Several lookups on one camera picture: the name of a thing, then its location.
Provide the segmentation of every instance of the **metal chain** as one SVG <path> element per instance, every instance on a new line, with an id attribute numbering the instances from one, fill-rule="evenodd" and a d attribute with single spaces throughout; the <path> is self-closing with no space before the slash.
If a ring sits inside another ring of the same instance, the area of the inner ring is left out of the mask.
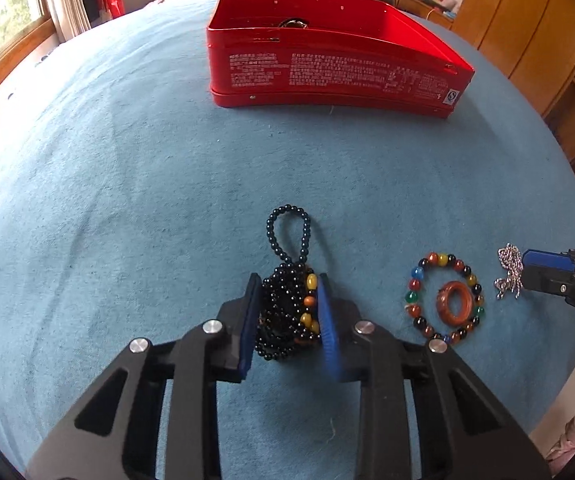
<path id="1" fill-rule="evenodd" d="M 521 274 L 523 273 L 523 256 L 519 248 L 512 244 L 507 244 L 499 249 L 499 260 L 504 269 L 507 270 L 507 278 L 499 278 L 494 281 L 494 286 L 499 290 L 496 295 L 497 300 L 502 300 L 509 290 L 519 298 L 523 283 Z"/>

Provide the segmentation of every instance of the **blue bed sheet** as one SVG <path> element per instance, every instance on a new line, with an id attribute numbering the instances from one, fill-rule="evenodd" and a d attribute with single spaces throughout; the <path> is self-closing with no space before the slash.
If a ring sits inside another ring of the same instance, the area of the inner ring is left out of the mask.
<path id="1" fill-rule="evenodd" d="M 488 298 L 457 347 L 526 430 L 575 365 L 575 309 L 526 292 L 493 300 L 496 251 L 575 248 L 575 177 L 503 75 L 475 66 L 448 120 L 352 107 L 225 109 L 208 92 L 216 0 L 178 0 L 60 46 L 0 117 L 0 448 L 24 468 L 53 425 L 134 336 L 182 336 L 278 264 L 265 221 L 312 216 L 310 262 L 364 316 L 423 341 L 405 313 L 432 250 L 471 264 Z M 294 250 L 297 222 L 277 227 Z M 441 283 L 427 280 L 430 322 Z M 254 358 L 219 387 L 226 478 L 333 480 L 354 468 L 359 390 L 317 352 Z"/>

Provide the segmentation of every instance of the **black bead necklace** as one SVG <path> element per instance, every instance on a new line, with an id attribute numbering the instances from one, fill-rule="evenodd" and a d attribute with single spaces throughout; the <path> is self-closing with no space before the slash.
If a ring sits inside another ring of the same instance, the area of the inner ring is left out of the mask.
<path id="1" fill-rule="evenodd" d="M 303 238 L 297 262 L 282 250 L 274 234 L 274 222 L 287 212 L 303 219 Z M 321 338 L 315 314 L 317 278 L 306 266 L 310 228 L 310 216 L 295 205 L 280 206 L 267 219 L 269 245 L 283 260 L 274 273 L 263 280 L 263 308 L 258 317 L 256 351 L 267 361 L 293 355 Z"/>

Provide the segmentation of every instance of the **pink fabric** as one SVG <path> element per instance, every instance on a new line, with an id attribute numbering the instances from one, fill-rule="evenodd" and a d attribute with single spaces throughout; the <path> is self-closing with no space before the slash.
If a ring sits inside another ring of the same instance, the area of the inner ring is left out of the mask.
<path id="1" fill-rule="evenodd" d="M 559 441 L 552 446 L 545 459 L 550 466 L 552 475 L 556 475 L 575 455 L 575 415 L 574 418 L 565 425 L 565 433 L 561 435 Z"/>

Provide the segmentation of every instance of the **brown donut pendant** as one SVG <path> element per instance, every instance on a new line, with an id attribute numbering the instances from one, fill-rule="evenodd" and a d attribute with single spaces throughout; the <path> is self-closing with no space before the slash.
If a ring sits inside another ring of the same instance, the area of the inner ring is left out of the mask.
<path id="1" fill-rule="evenodd" d="M 461 310 L 457 316 L 449 309 L 449 297 L 455 293 L 461 297 Z M 458 327 L 467 323 L 472 313 L 473 303 L 474 300 L 472 300 L 470 289 L 461 282 L 445 283 L 437 295 L 437 311 L 439 312 L 439 317 L 443 323 L 449 326 Z"/>

